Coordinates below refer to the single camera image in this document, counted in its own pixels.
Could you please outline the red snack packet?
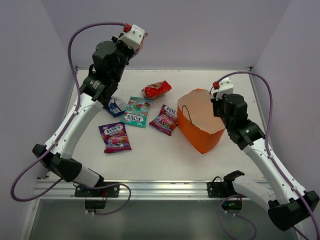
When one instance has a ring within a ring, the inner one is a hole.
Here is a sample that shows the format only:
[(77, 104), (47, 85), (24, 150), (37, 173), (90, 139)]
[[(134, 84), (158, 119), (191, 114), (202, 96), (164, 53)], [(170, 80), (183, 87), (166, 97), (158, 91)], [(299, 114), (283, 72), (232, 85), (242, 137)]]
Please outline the red snack packet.
[(141, 90), (141, 93), (144, 98), (152, 100), (169, 92), (171, 89), (172, 86), (166, 80), (164, 80), (147, 85)]

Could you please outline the blue snack packet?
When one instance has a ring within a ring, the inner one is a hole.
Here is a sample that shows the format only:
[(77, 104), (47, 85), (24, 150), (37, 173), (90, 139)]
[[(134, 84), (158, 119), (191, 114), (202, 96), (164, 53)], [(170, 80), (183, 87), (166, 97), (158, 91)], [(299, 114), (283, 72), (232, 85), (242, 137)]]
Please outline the blue snack packet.
[(120, 98), (112, 96), (103, 107), (112, 117), (116, 118), (124, 114), (127, 104)]

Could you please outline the green Fox's candy packet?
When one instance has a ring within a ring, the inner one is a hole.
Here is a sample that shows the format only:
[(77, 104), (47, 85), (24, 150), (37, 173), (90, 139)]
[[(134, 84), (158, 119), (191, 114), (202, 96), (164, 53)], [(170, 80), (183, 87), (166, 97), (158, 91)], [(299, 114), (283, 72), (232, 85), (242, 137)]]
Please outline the green Fox's candy packet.
[(152, 100), (131, 96), (120, 122), (135, 127), (145, 128)]

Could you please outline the purple Fox's candy packet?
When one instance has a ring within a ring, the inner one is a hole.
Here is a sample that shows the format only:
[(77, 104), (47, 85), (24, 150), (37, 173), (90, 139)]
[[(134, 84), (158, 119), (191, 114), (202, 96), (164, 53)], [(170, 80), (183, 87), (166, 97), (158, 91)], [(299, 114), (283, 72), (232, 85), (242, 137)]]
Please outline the purple Fox's candy packet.
[(105, 154), (130, 151), (132, 149), (124, 123), (116, 122), (100, 125), (98, 129), (105, 143)]

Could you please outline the orange paper bag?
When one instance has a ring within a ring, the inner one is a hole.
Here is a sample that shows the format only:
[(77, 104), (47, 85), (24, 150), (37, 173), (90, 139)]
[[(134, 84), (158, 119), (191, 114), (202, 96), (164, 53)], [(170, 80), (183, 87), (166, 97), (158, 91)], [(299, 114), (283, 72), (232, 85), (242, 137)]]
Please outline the orange paper bag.
[(213, 149), (225, 131), (222, 120), (214, 116), (210, 92), (201, 88), (178, 99), (177, 126), (201, 154)]

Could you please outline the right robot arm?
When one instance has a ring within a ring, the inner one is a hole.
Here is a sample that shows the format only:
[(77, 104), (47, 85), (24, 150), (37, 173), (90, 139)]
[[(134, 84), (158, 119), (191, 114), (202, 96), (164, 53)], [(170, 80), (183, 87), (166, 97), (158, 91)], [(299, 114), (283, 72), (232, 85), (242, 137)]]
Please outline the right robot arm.
[(229, 138), (258, 167), (270, 185), (263, 187), (237, 170), (223, 178), (223, 192), (227, 196), (243, 195), (261, 206), (272, 223), (286, 231), (315, 210), (320, 198), (315, 191), (307, 191), (286, 169), (271, 147), (266, 146), (266, 135), (249, 120), (248, 105), (239, 94), (224, 94), (211, 98), (213, 114), (219, 117)]

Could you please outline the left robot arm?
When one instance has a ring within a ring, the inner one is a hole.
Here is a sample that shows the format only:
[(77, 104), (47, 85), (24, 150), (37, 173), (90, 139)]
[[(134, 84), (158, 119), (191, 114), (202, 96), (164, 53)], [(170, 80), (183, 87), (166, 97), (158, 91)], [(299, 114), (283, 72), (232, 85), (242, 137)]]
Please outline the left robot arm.
[(72, 158), (75, 147), (92, 119), (109, 102), (118, 88), (125, 67), (139, 51), (143, 34), (113, 36), (100, 42), (92, 54), (93, 63), (84, 79), (80, 98), (75, 102), (60, 127), (45, 144), (36, 144), (32, 152), (41, 163), (66, 182), (86, 186), (92, 196), (103, 193), (104, 180), (95, 171)]

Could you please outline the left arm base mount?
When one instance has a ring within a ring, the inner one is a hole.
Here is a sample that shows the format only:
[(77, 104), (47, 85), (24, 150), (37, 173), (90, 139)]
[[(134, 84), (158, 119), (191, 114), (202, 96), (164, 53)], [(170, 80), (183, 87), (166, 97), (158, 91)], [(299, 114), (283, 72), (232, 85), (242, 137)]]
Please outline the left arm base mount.
[(106, 207), (107, 199), (119, 196), (119, 182), (104, 181), (98, 183), (97, 187), (92, 189), (79, 185), (74, 192), (75, 197), (84, 198), (85, 210), (91, 213), (100, 213)]

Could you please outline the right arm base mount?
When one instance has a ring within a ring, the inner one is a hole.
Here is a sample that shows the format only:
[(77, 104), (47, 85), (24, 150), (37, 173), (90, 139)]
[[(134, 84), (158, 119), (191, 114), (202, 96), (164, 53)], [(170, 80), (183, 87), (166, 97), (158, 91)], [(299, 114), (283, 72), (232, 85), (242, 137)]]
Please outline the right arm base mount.
[[(220, 176), (216, 176), (212, 181), (206, 183), (207, 193), (209, 198), (220, 198), (220, 202), (227, 197), (235, 196), (237, 193), (229, 182), (225, 182)], [(243, 203), (242, 198), (226, 200), (222, 204), (222, 209), (227, 213), (239, 213), (242, 210)]]

